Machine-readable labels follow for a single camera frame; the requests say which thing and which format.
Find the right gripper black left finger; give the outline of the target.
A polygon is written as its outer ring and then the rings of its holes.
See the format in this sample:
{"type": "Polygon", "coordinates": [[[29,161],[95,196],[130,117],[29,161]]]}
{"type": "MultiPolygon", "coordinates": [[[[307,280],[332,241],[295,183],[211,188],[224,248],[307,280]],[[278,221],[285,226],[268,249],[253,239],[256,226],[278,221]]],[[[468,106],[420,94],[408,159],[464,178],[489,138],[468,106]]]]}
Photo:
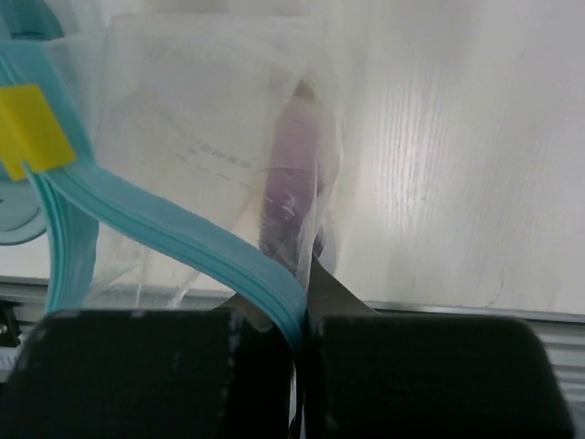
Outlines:
{"type": "Polygon", "coordinates": [[[294,438],[293,352],[257,306],[84,309],[32,329],[1,390],[4,438],[294,438]]]}

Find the purple toy eggplant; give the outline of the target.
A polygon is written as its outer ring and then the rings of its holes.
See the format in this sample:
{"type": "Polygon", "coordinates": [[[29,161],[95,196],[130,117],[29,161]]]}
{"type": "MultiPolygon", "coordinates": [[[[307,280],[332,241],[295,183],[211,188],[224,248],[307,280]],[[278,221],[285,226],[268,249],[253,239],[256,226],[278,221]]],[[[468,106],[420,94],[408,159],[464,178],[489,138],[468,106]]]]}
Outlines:
{"type": "Polygon", "coordinates": [[[299,81],[282,109],[266,169],[259,248],[298,274],[308,232],[303,229],[322,183],[318,153],[322,117],[314,90],[299,81]]]}

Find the clear zip top bag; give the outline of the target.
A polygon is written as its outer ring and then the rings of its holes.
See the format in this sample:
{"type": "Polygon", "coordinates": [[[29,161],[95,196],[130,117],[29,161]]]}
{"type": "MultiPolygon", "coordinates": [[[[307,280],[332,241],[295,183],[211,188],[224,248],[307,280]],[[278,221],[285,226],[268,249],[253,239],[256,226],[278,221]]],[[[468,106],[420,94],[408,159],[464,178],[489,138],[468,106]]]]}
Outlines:
{"type": "Polygon", "coordinates": [[[47,311],[171,309],[215,287],[300,347],[340,167],[336,80],[307,16],[119,16],[97,33],[3,42],[1,162],[47,223],[47,311]],[[259,235],[274,129],[301,80],[322,117],[322,188],[294,274],[259,235]]]}

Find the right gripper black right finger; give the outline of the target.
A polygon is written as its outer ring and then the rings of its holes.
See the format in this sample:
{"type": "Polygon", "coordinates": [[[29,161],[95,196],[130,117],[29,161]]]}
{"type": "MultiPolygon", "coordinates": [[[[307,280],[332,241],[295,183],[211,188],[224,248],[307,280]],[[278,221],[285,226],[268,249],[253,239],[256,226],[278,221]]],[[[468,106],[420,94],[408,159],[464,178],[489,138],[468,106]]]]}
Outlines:
{"type": "Polygon", "coordinates": [[[469,366],[453,351],[393,355],[355,331],[343,345],[330,316],[378,314],[311,266],[303,366],[310,438],[571,438],[575,426],[548,356],[533,340],[514,365],[469,366]]]}

